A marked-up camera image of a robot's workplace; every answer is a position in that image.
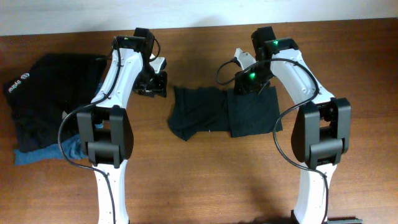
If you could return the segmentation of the dark green t-shirt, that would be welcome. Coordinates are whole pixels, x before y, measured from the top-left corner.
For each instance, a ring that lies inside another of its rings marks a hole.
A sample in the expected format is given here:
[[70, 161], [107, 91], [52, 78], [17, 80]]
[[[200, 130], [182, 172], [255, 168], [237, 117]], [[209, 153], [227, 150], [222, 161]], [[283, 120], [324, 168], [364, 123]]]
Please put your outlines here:
[[168, 119], [171, 132], [188, 141], [198, 132], [229, 132], [232, 138], [271, 133], [280, 116], [275, 87], [259, 94], [234, 90], [174, 88], [175, 104]]

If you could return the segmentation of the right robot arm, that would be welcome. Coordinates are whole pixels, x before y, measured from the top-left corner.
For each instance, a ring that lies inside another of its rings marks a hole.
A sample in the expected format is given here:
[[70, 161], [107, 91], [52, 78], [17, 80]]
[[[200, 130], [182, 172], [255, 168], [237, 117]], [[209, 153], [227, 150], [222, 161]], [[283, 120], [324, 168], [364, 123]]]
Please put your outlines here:
[[328, 223], [330, 182], [341, 157], [348, 151], [351, 105], [335, 98], [310, 71], [292, 38], [277, 39], [272, 27], [261, 27], [251, 35], [255, 55], [237, 49], [241, 71], [235, 75], [238, 94], [259, 93], [271, 78], [283, 84], [294, 105], [283, 116], [297, 110], [291, 145], [300, 169], [298, 199], [290, 221], [298, 224]]

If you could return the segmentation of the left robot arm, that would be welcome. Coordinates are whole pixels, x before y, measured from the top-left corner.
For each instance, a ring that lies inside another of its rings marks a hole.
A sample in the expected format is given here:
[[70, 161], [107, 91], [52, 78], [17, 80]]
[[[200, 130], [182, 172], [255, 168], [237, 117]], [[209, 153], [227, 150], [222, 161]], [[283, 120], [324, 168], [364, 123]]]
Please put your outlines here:
[[89, 107], [76, 114], [81, 148], [95, 173], [99, 223], [129, 223], [125, 173], [134, 135], [127, 115], [131, 93], [167, 96], [166, 59], [152, 53], [155, 35], [137, 28], [113, 40], [111, 65]]

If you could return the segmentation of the black folded garment with logo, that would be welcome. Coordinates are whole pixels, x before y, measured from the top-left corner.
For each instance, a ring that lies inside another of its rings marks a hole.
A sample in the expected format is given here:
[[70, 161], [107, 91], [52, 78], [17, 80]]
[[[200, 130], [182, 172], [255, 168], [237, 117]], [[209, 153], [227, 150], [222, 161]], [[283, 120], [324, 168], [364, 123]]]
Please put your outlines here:
[[107, 62], [95, 54], [46, 54], [28, 72], [5, 82], [18, 149], [31, 152], [57, 143], [63, 118], [96, 95]]

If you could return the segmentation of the blue denim jeans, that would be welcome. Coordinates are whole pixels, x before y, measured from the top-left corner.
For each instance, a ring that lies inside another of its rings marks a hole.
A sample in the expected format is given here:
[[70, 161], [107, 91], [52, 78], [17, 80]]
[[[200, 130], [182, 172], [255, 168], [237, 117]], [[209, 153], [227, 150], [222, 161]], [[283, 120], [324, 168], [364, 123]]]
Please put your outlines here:
[[102, 82], [45, 83], [17, 79], [3, 86], [11, 107], [18, 142], [16, 165], [61, 159], [57, 134], [61, 122], [75, 108], [91, 101]]

